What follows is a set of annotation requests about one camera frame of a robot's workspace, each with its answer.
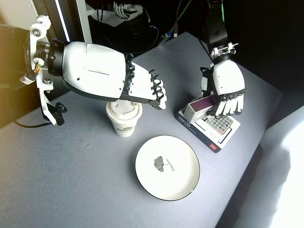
robotic arm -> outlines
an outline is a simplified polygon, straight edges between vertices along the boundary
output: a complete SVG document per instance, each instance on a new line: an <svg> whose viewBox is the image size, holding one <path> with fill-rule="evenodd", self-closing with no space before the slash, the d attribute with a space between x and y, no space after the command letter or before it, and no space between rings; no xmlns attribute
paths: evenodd
<svg viewBox="0 0 304 228"><path fill-rule="evenodd" d="M206 15L204 28L212 63L208 68L200 68L203 73L201 88L206 94L212 91L217 102L207 115L215 117L238 115L243 110L246 89L241 70L230 59L236 52L234 46L237 44L228 42L225 24L221 17L221 2L208 1L208 4L210 11Z"/></svg>
<svg viewBox="0 0 304 228"><path fill-rule="evenodd" d="M49 79L43 79L42 70L62 77L69 89L83 96L106 101L121 99L149 103L158 110L166 108L166 91L155 70L147 71L132 62L132 55L125 56L101 45L39 41L45 37L50 24L47 16L38 16L30 27L29 48L23 46L23 59L30 67L15 86L25 86L36 80L46 120L53 125L62 125L62 113L67 109L61 103L53 106L45 96L44 92L49 93L54 85Z"/></svg>

calculator keypad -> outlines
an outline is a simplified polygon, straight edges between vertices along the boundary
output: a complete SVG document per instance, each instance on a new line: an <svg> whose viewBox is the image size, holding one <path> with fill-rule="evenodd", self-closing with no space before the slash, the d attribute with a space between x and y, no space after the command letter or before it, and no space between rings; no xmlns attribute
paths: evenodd
<svg viewBox="0 0 304 228"><path fill-rule="evenodd" d="M223 134L232 125L232 120L229 117L222 117L216 119L215 117L210 117L205 120L214 130L218 133Z"/></svg>

plate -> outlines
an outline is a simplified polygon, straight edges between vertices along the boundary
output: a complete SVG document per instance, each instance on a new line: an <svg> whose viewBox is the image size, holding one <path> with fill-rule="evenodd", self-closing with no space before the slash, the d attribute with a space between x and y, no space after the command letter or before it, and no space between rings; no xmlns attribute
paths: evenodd
<svg viewBox="0 0 304 228"><path fill-rule="evenodd" d="M147 192L163 200L188 196L200 178L195 152L183 140L168 135L152 138L140 148L135 170Z"/></svg>

bolt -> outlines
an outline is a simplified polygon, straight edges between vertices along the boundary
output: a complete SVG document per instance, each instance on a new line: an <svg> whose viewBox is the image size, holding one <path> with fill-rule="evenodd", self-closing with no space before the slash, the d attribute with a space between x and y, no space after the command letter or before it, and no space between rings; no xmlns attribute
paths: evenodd
<svg viewBox="0 0 304 228"><path fill-rule="evenodd" d="M46 79L44 79L43 80L43 82L45 83L45 84L51 84L51 79L49 79L49 78L46 78Z"/></svg>
<svg viewBox="0 0 304 228"><path fill-rule="evenodd" d="M40 36L41 36L41 32L40 32L38 29L35 29L35 30L33 31L33 33L34 33L34 35L35 35L36 37L40 37Z"/></svg>

gray tabletop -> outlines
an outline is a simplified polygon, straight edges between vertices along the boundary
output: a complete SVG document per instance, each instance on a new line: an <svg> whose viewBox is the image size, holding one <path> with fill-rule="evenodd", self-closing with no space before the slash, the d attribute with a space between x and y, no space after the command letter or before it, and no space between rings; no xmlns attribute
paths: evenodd
<svg viewBox="0 0 304 228"><path fill-rule="evenodd" d="M174 118L200 92L200 67L209 65L197 39L184 33L134 62L160 72L168 102L164 111L143 105L131 137L117 136L105 102L72 92L53 101L68 109L61 127L0 129L1 228L216 226L282 94L240 67L248 88L241 126L216 154ZM19 121L41 123L41 112ZM200 162L196 189L178 201L154 198L136 178L136 153L158 135L184 140Z"/></svg>

